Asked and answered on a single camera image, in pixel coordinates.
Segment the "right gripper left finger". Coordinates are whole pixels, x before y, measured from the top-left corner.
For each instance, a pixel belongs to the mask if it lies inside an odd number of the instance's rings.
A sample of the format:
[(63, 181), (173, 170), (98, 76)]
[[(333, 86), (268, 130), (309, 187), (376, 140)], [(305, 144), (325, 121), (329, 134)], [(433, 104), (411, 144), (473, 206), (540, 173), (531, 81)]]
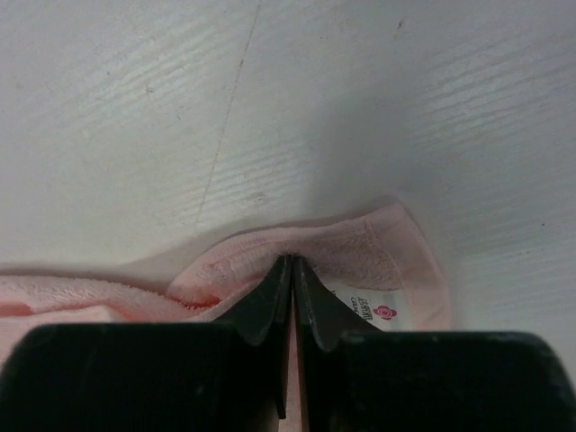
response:
[(4, 431), (276, 431), (292, 259), (211, 322), (30, 331), (1, 374)]

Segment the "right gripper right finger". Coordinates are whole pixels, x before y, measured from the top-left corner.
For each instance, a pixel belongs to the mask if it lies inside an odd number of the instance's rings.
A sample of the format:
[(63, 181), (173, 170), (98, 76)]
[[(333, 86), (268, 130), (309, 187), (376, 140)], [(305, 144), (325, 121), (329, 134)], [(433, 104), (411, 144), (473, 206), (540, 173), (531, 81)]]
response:
[(540, 338), (381, 331), (293, 263), (306, 431), (572, 431), (575, 393)]

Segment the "pink towel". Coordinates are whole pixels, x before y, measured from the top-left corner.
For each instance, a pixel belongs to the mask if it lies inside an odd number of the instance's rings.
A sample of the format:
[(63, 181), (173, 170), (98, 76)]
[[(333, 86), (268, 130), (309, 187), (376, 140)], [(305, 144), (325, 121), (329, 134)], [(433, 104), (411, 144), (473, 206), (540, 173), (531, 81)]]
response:
[(381, 331), (447, 329), (446, 283), (419, 228), (394, 204), (308, 228), (229, 238), (194, 261), (166, 294), (105, 280), (40, 275), (1, 279), (1, 374), (32, 330), (62, 324), (211, 322), (253, 291), (281, 257), (292, 259), (286, 416), (276, 431), (302, 427), (301, 369), (293, 263), (305, 259), (326, 288)]

